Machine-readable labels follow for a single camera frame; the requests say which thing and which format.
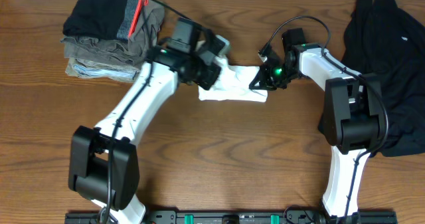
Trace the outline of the white t-shirt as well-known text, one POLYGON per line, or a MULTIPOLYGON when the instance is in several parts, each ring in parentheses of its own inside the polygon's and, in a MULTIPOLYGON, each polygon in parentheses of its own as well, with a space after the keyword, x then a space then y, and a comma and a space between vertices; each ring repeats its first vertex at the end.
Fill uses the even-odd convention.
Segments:
POLYGON ((221 68, 220 74, 209 90, 199 87, 199 100, 241 100, 265 102, 266 90, 251 90, 249 84, 260 70, 259 66, 229 65, 226 55, 215 56, 212 64, 221 68))

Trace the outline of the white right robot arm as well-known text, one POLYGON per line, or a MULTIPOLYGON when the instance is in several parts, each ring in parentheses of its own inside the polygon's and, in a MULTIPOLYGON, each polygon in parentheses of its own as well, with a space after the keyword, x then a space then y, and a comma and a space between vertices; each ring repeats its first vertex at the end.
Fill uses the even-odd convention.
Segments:
POLYGON ((285 89, 306 76, 324 91, 319 127, 331 146, 331 167, 321 202, 327 222, 354 223, 363 170, 387 131, 379 82, 346 67, 317 43, 287 45, 285 52, 280 60, 270 45, 260 49, 263 64, 249 87, 285 89))

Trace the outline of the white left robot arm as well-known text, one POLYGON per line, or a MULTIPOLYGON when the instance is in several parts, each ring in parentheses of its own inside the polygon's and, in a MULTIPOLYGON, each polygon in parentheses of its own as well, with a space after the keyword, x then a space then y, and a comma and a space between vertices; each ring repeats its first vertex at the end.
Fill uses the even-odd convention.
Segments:
POLYGON ((100 206, 93 223, 141 223, 137 147, 162 104, 182 82, 209 90, 221 72, 228 40, 205 30, 177 31, 151 47, 142 73, 119 104, 95 127, 79 126, 71 139, 68 186, 100 206))

